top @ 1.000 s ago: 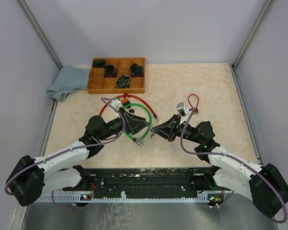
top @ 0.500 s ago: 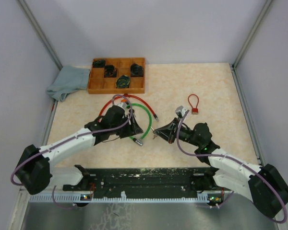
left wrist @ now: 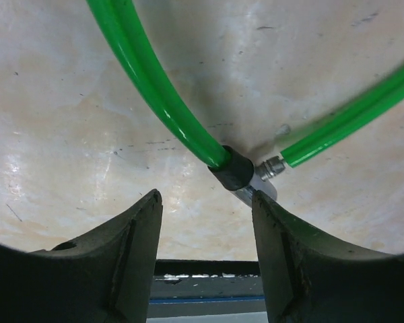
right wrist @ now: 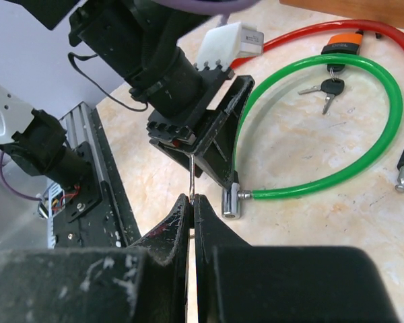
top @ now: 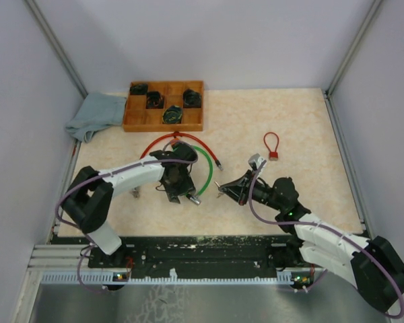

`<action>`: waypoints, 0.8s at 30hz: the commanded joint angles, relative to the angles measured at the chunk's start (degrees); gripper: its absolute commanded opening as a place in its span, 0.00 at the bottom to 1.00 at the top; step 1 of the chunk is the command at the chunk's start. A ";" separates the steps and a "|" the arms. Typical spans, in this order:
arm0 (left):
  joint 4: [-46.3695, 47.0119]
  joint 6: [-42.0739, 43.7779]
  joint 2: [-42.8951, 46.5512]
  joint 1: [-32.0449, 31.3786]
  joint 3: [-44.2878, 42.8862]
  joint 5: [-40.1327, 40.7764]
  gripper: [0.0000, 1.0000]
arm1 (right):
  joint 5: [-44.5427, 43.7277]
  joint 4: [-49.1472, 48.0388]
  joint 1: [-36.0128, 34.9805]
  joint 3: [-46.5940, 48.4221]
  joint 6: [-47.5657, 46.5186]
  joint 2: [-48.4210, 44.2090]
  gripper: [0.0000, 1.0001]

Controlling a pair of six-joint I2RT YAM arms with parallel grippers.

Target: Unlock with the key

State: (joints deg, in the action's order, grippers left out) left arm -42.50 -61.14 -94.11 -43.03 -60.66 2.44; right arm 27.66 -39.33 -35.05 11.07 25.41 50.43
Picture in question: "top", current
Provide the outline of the red cable padlock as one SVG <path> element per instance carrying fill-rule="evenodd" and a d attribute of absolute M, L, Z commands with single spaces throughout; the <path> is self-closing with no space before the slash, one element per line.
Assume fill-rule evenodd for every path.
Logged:
<path fill-rule="evenodd" d="M 275 139 L 275 144 L 272 145 L 269 143 L 269 138 L 274 138 Z M 277 133 L 269 131 L 264 134 L 263 136 L 263 143 L 265 147 L 267 148 L 268 151 L 268 158 L 270 161 L 276 161 L 279 159 L 279 154 L 278 154 L 278 147 L 280 143 L 280 138 Z"/>

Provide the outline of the silver key bunch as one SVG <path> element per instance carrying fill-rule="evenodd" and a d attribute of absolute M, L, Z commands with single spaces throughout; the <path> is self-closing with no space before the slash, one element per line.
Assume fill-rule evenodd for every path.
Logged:
<path fill-rule="evenodd" d="M 220 184 L 217 181 L 214 181 L 214 183 L 217 186 L 217 190 L 218 190 L 217 198 L 220 198 L 223 195 L 223 193 L 220 189 Z"/>
<path fill-rule="evenodd" d="M 139 190 L 135 189 L 132 191 L 132 195 L 137 199 L 139 198 Z"/>

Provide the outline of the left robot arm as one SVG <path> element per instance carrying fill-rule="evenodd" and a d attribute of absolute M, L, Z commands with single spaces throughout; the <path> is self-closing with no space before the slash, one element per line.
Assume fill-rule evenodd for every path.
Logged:
<path fill-rule="evenodd" d="M 181 196 L 196 191 L 189 168 L 197 160 L 195 149 L 178 141 L 172 144 L 170 151 L 154 151 L 120 168 L 97 171 L 86 166 L 79 171 L 57 206 L 91 243 L 101 249 L 104 261 L 118 267 L 126 261 L 127 251 L 107 222 L 113 198 L 139 186 L 159 182 L 168 200 L 179 203 Z"/>

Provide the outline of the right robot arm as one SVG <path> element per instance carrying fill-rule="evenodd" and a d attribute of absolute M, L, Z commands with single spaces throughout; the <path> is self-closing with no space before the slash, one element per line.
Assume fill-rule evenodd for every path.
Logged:
<path fill-rule="evenodd" d="M 299 202 L 288 177 L 278 178 L 269 186 L 249 170 L 218 190 L 239 205 L 258 202 L 277 210 L 272 222 L 299 241 L 287 250 L 293 265 L 321 266 L 351 284 L 379 312 L 388 312 L 399 303 L 397 317 L 403 317 L 404 262 L 387 239 L 357 236 L 322 221 Z"/>

